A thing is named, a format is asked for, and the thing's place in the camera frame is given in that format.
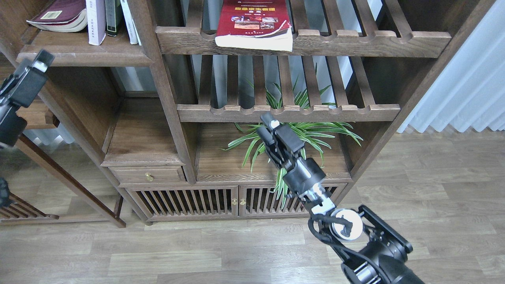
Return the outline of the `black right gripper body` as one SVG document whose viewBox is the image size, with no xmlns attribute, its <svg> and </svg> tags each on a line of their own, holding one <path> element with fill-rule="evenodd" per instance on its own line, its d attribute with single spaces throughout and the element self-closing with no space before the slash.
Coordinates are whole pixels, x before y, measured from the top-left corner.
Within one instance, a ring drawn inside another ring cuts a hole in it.
<svg viewBox="0 0 505 284">
<path fill-rule="evenodd" d="M 283 187 L 287 187 L 305 206 L 321 206 L 331 201 L 331 195 L 322 186 L 326 174 L 312 158 L 292 156 L 290 160 L 278 153 L 272 156 L 272 161 L 284 175 L 278 173 L 284 185 L 276 190 L 277 198 L 284 196 Z"/>
</svg>

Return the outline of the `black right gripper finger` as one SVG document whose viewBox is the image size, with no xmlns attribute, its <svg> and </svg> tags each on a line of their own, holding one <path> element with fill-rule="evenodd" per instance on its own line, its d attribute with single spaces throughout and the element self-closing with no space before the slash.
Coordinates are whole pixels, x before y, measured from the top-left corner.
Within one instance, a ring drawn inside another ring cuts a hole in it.
<svg viewBox="0 0 505 284">
<path fill-rule="evenodd" d="M 302 157 L 304 142 L 297 136 L 289 124 L 281 124 L 269 112 L 260 116 L 266 127 L 277 142 L 282 160 L 296 160 Z"/>
</svg>

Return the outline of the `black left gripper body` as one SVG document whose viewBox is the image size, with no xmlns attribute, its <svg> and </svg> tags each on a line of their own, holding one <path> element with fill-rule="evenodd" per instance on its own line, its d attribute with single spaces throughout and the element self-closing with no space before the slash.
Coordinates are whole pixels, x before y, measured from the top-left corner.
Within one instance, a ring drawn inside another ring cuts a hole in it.
<svg viewBox="0 0 505 284">
<path fill-rule="evenodd" d="M 27 126 L 27 121 L 18 116 L 16 111 L 19 106 L 4 104 L 0 108 L 0 146 L 1 148 L 14 147 Z"/>
</svg>

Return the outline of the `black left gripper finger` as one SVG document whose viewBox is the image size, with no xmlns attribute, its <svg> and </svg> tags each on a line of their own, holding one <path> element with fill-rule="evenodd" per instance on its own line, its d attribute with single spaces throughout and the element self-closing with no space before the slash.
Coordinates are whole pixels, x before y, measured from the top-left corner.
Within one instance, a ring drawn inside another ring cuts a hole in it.
<svg viewBox="0 0 505 284">
<path fill-rule="evenodd" d="M 24 59 L 2 83 L 1 105 L 28 108 L 46 83 L 45 72 L 53 60 L 54 56 L 46 50 L 40 50 L 32 61 Z"/>
</svg>

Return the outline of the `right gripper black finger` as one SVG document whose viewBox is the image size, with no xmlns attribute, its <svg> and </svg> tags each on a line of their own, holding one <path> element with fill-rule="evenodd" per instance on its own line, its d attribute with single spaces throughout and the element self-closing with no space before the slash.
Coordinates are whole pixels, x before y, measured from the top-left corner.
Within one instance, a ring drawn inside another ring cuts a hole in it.
<svg viewBox="0 0 505 284">
<path fill-rule="evenodd" d="M 273 162 L 282 162 L 278 145 L 272 133 L 266 127 L 259 127 L 256 132 L 265 145 L 265 152 Z"/>
</svg>

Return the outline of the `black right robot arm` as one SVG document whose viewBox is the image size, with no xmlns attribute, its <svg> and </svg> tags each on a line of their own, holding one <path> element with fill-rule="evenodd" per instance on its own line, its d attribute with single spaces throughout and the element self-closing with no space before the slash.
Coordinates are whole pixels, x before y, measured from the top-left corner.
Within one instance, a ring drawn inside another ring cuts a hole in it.
<svg viewBox="0 0 505 284">
<path fill-rule="evenodd" d="M 421 284 L 406 266 L 413 247 L 365 205 L 358 210 L 337 208 L 322 185 L 325 179 L 312 158 L 304 158 L 304 142 L 287 124 L 270 113 L 260 117 L 258 134 L 283 181 L 298 198 L 310 218 L 308 227 L 316 239 L 330 246 L 342 260 L 341 268 L 352 284 Z"/>
</svg>

